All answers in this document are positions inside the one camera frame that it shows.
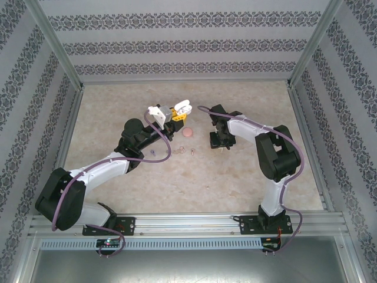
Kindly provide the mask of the aluminium side rail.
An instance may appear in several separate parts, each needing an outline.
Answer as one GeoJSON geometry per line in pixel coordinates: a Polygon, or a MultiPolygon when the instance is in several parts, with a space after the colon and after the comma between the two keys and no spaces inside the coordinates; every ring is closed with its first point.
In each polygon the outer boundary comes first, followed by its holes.
{"type": "Polygon", "coordinates": [[[320,163],[318,161],[315,147],[312,142],[312,138],[309,133],[309,128],[306,124],[305,116],[302,111],[297,93],[295,89],[289,84],[287,85],[287,92],[293,107],[293,111],[295,113],[297,124],[302,136],[303,144],[305,146],[305,152],[307,154],[310,168],[312,170],[313,177],[319,192],[322,206],[324,210],[328,212],[335,212],[336,209],[333,207],[333,203],[331,201],[331,197],[329,195],[328,188],[326,185],[326,180],[324,178],[320,163]]]}
{"type": "Polygon", "coordinates": [[[64,167],[65,165],[83,91],[84,87],[79,88],[74,93],[74,98],[64,104],[64,108],[59,116],[58,124],[55,126],[52,143],[48,152],[49,159],[46,161],[46,164],[48,165],[47,171],[44,172],[39,179],[40,184],[38,193],[35,194],[35,201],[33,203],[33,208],[35,209],[34,213],[36,215],[41,215],[41,212],[37,210],[36,203],[51,173],[55,169],[64,167]]]}

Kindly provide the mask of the grey metal sheet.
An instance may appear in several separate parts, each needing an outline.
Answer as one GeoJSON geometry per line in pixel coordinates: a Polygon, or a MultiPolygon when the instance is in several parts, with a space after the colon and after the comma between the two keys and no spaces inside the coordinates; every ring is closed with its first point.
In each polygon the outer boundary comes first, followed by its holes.
{"type": "Polygon", "coordinates": [[[257,251],[42,251],[31,283],[348,283],[339,260],[257,251]]]}

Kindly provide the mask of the aluminium wall bottom rail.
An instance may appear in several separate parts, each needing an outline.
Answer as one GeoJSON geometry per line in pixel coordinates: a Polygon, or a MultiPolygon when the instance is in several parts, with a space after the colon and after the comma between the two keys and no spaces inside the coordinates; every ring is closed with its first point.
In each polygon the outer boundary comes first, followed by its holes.
{"type": "Polygon", "coordinates": [[[82,82],[83,86],[89,85],[124,85],[124,84],[178,84],[178,83],[272,83],[272,82],[284,82],[285,85],[289,85],[289,80],[281,79],[174,79],[174,80],[130,80],[130,81],[87,81],[82,82]]]}

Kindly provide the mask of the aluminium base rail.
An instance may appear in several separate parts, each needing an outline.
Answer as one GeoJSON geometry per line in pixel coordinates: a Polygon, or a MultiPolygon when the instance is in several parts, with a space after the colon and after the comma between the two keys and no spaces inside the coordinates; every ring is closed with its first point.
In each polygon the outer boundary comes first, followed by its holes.
{"type": "MultiPolygon", "coordinates": [[[[152,238],[210,238],[241,237],[234,213],[156,213],[135,214],[134,237],[152,238]]],[[[32,238],[81,238],[83,225],[74,225],[66,231],[52,231],[43,216],[34,216],[27,232],[32,238]]],[[[339,236],[348,234],[345,218],[339,212],[303,212],[303,222],[297,236],[339,236]]]]}

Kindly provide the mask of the aluminium frame post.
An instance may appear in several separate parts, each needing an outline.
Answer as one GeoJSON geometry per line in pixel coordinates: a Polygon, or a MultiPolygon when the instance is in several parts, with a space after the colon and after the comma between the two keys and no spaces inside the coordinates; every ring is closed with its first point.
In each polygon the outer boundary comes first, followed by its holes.
{"type": "Polygon", "coordinates": [[[57,33],[52,27],[47,15],[45,14],[39,0],[23,0],[45,39],[51,47],[54,54],[57,56],[59,63],[62,65],[66,75],[75,88],[82,88],[83,83],[76,72],[73,63],[71,62],[63,44],[59,40],[57,33]]]}
{"type": "Polygon", "coordinates": [[[324,10],[321,18],[319,19],[319,22],[313,34],[309,38],[302,55],[300,56],[295,68],[292,71],[291,76],[287,80],[288,89],[291,89],[298,82],[306,66],[308,65],[314,51],[321,42],[326,32],[326,29],[332,22],[342,3],[343,0],[329,0],[329,3],[326,9],[324,10]]]}

